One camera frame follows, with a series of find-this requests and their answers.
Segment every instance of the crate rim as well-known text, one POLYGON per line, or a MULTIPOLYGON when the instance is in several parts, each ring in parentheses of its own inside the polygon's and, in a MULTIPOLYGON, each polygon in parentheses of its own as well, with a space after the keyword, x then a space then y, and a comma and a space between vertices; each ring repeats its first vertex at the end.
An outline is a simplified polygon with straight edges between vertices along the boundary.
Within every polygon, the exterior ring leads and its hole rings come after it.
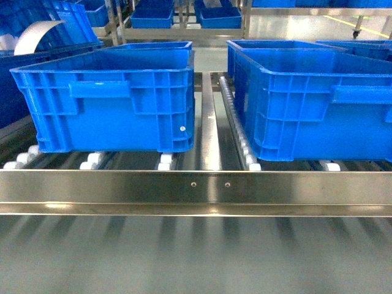
MULTIPOLYGON (((281 49, 281 50, 301 50, 301 49, 281 49)), ((347 56, 353 56, 351 54, 343 53, 343 52, 336 52, 339 54, 345 54, 347 56)), ((261 70, 262 72, 265 72, 267 74, 271 75, 288 75, 288 76, 307 76, 307 77, 319 77, 320 73, 317 72, 276 72, 273 70, 269 70, 266 67, 263 67, 261 64, 259 64, 257 61, 254 61, 252 58, 248 57, 244 52, 239 51, 238 54, 240 54, 242 57, 244 57, 249 63, 251 63, 253 66, 255 66, 258 70, 261 70)), ((384 61, 384 60, 378 60, 374 58, 368 58, 364 56, 356 56, 356 58, 366 58, 366 59, 371 59, 371 60, 376 60, 377 62, 387 62, 390 63, 389 61, 384 61)), ((369 78, 369 77, 380 77, 380 78, 392 78, 392 73, 323 73, 323 77, 358 77, 358 78, 369 78)))
POLYGON ((55 69, 50 69, 50 70, 45 70, 45 69, 33 69, 33 70, 29 70, 29 67, 34 67, 34 66, 39 66, 42 64, 46 64, 46 63, 51 63, 51 62, 58 62, 58 61, 62 61, 65 59, 70 59, 70 58, 77 58, 80 56, 84 56, 84 55, 90 55, 90 54, 95 54, 97 52, 100 51, 105 51, 105 48, 96 50, 94 52, 87 52, 87 53, 83 53, 83 54, 79 54, 79 55, 75 55, 75 56, 69 56, 66 58, 61 58, 61 59, 57 59, 57 60, 51 60, 51 61, 45 61, 45 62, 40 62, 40 63, 35 63, 35 64, 31 64, 29 66, 21 66, 21 67, 16 67, 14 69, 10 69, 10 72, 28 72, 28 73, 33 73, 33 74, 38 74, 38 73, 48 73, 48 74, 69 74, 69 73, 75 73, 75 74, 88 74, 88 73, 93 73, 93 72, 102 72, 102 73, 118 73, 118 72, 125 72, 125 73, 131 73, 131 72, 185 72, 185 71, 190 71, 192 69, 194 69, 194 59, 195 59, 195 52, 192 50, 188 60, 187 60, 187 65, 186 67, 184 67, 183 69, 130 69, 130 70, 122 70, 122 69, 115 69, 115 70, 55 70, 55 69))
MULTIPOLYGON (((334 49, 334 50, 337 50, 337 51, 347 51, 348 49, 346 49, 346 48, 342 48, 342 47, 339 47, 339 46, 332 46, 332 45, 327 45, 327 44, 322 44, 322 43, 313 43, 313 42, 307 42, 307 41, 302 41, 302 40, 246 40, 246 39, 243 39, 243 40, 227 40, 226 41, 226 43, 227 43, 227 45, 228 46, 230 46, 230 47, 232 47, 232 48, 234 48, 234 49, 236 49, 236 50, 238 50, 238 51, 242 51, 242 50, 271 50, 271 49, 274 49, 274 48, 243 48, 243 47, 241 47, 240 45, 238 45, 237 43, 235 43, 235 42, 237 42, 237 41, 241 41, 241 42, 247 42, 247 41, 250 41, 250 42, 264 42, 264 41, 267 41, 267 42, 301 42, 301 43, 308 43, 308 44, 314 44, 314 45, 323 45, 323 46, 325 46, 326 48, 307 48, 307 49, 313 49, 313 50, 322 50, 322 49, 330 49, 330 50, 332 50, 332 49, 334 49)), ((292 49, 294 49, 294 50, 298 50, 298 49, 300 49, 300 48, 281 48, 281 50, 292 50, 292 49)))

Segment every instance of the stainless steel rail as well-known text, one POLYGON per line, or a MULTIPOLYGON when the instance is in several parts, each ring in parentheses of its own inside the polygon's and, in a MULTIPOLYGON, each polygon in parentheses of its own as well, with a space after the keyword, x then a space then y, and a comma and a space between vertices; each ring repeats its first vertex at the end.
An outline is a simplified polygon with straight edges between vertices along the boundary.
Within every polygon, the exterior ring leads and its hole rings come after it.
MULTIPOLYGON (((216 88, 211 80, 215 84, 221 75, 203 74, 204 126, 198 137, 213 134, 214 140, 202 139, 192 151, 196 158, 215 154, 212 161, 200 164, 200 168, 209 170, 215 169, 208 167, 213 162, 219 166, 221 160, 222 166, 222 162, 238 160, 224 152, 225 140, 216 140, 216 135, 223 134, 220 125, 217 132, 210 128, 217 124, 214 107, 219 102, 216 95, 214 103, 216 88)), ((16 134, 12 146, 21 146, 19 152, 25 152, 22 143, 26 134, 22 132, 18 137, 17 130, 12 132, 16 134)), ((7 152, 2 149, 0 156, 7 152)), ((45 155, 42 161, 47 162, 41 166, 36 162, 31 168, 70 168, 73 159, 85 157, 77 153, 45 155)), ((340 162, 343 170, 348 170, 341 172, 317 171, 322 170, 320 164, 311 161, 262 162, 263 171, 258 172, 155 171, 158 158, 158 153, 110 154, 101 167, 105 170, 94 171, 0 170, 0 214, 392 216, 392 166, 388 162, 340 162), (138 170, 138 160, 146 161, 142 166, 148 165, 151 170, 138 170)))

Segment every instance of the blue plastic box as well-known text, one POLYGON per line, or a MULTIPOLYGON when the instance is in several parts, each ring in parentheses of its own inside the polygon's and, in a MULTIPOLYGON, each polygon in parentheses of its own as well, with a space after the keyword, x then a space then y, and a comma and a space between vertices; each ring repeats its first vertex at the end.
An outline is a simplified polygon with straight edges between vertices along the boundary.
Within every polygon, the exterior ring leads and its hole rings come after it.
POLYGON ((329 7, 330 0, 296 0, 297 7, 329 7))
POLYGON ((11 72, 43 152, 193 147, 194 55, 186 50, 98 50, 11 72))
POLYGON ((390 57, 391 41, 317 41, 320 44, 332 45, 347 49, 347 53, 369 58, 388 60, 390 57))
MULTIPOLYGON (((220 4, 222 7, 226 7, 226 8, 233 7, 233 4, 229 0, 220 0, 220 4)), ((195 7, 196 22, 200 23, 200 14, 203 11, 203 9, 206 9, 204 1, 195 0, 194 7, 195 7)))
POLYGON ((347 7, 351 8, 390 8, 391 0, 347 0, 347 7))
POLYGON ((227 41, 228 58, 227 71, 230 78, 235 80, 235 61, 236 52, 247 49, 267 49, 267 48, 281 48, 281 49, 299 49, 299 48, 318 48, 318 49, 334 49, 345 51, 343 48, 332 47, 325 44, 316 44, 302 41, 291 40, 230 40, 227 41))
POLYGON ((203 29, 241 29, 241 12, 237 7, 203 9, 200 24, 203 29))
MULTIPOLYGON (((0 1, 0 36, 10 34, 19 38, 22 33, 37 21, 52 20, 40 0, 0 1)), ((38 44, 38 50, 71 45, 61 38, 59 31, 52 29, 38 44)))
POLYGON ((103 27, 109 22, 108 10, 104 0, 81 0, 78 4, 85 7, 91 26, 103 27))
POLYGON ((10 69, 82 54, 100 47, 99 43, 81 44, 20 56, 14 56, 13 51, 6 51, 7 56, 4 54, 0 57, 0 129, 29 115, 25 98, 18 90, 10 69))
POLYGON ((130 16, 135 29, 170 29, 173 24, 172 8, 142 9, 137 8, 130 16))
POLYGON ((98 43, 83 5, 60 1, 42 0, 51 20, 64 20, 65 23, 55 26, 65 45, 98 43))
POLYGON ((292 8, 295 7, 295 0, 254 0, 252 6, 261 8, 292 8))
POLYGON ((174 8, 173 0, 141 0, 136 8, 144 9, 172 9, 174 8))
POLYGON ((392 159, 392 63, 311 49, 237 58, 250 71, 244 128, 258 158, 392 159))

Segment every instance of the metal guide rail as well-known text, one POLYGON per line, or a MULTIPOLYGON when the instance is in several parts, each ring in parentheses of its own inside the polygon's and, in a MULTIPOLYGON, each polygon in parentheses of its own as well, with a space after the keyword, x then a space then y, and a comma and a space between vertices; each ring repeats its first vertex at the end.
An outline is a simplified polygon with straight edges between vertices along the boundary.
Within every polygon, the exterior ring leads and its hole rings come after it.
POLYGON ((226 74, 195 76, 195 148, 183 154, 41 154, 30 118, 0 130, 1 167, 20 163, 0 170, 0 214, 392 216, 389 162, 259 161, 226 74))

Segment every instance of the floor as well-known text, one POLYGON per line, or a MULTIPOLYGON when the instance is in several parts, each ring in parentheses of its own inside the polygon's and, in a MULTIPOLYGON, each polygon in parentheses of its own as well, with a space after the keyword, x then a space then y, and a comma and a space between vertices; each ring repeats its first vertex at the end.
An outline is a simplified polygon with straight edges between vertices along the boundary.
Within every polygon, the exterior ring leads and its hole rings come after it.
MULTIPOLYGON (((352 33, 322 21, 317 39, 352 33)), ((195 51, 226 70, 226 49, 195 51)), ((392 219, 1 216, 0 293, 387 294, 392 219)))

